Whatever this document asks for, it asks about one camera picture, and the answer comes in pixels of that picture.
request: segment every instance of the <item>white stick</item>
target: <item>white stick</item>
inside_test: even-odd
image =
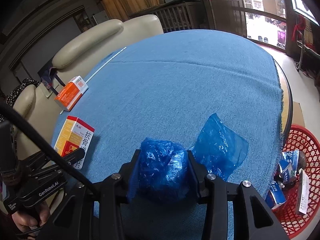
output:
[[[90,81],[90,79],[92,79],[94,77],[95,74],[97,74],[100,69],[102,69],[106,64],[108,64],[115,56],[117,56],[120,52],[122,52],[124,49],[126,49],[127,47],[124,47],[123,49],[121,49],[121,51],[119,51],[117,54],[115,54],[114,56],[111,57],[111,59],[109,59],[105,64],[103,64],[95,73],[93,73],[93,75],[86,81],[86,83],[88,83]]]

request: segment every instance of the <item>black mount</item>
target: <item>black mount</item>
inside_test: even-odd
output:
[[[138,188],[140,150],[136,150],[130,163],[95,183],[100,192],[97,198],[78,182],[60,203],[40,231],[37,240],[91,240],[93,239],[93,204],[100,203],[98,239],[125,240],[120,204],[129,203]],[[189,172],[199,204],[207,204],[203,240],[227,239],[228,201],[233,202],[235,239],[270,240],[289,239],[280,222],[249,181],[240,185],[224,182],[208,174],[204,165],[195,161],[188,151]]]
[[[84,158],[82,148],[78,148],[64,157],[70,165],[82,158]],[[17,167],[21,169],[18,172],[21,177],[20,182],[16,185],[5,185],[3,189],[3,203],[9,214],[34,208],[67,183],[57,164],[42,168],[49,161],[50,159],[41,151],[18,161]]]

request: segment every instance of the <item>door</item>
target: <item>door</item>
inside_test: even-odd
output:
[[[203,0],[209,27],[247,37],[243,0]]]

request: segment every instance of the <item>human hand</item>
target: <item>human hand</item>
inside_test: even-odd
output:
[[[40,217],[39,225],[38,225],[38,221],[35,218],[33,218],[32,216],[30,216],[24,212],[17,211],[12,215],[12,219],[13,219],[14,223],[16,224],[17,228],[21,232],[30,231],[31,230],[30,227],[42,226],[47,222],[47,220],[50,216],[50,210],[49,210],[49,207],[48,207],[46,201],[43,201],[40,205],[38,205],[36,207],[36,211],[38,212],[39,217]]]

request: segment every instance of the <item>black cable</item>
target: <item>black cable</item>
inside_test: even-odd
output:
[[[69,165],[20,114],[8,106],[3,100],[0,100],[0,114],[14,124],[21,132],[23,132],[52,161],[58,164],[72,177],[84,184],[89,190],[91,190],[93,195],[95,195],[97,198],[99,197],[99,191],[95,188],[92,182],[78,170]]]
[[[43,227],[44,227],[44,225],[42,225],[42,226],[40,226],[40,227],[38,227],[38,228],[36,228],[36,229],[32,229],[32,230],[30,230],[30,231],[24,232],[24,233],[16,234],[16,236],[25,236],[25,235],[29,235],[29,234],[31,234],[31,233],[34,233],[34,232],[36,232],[36,231],[41,230]]]

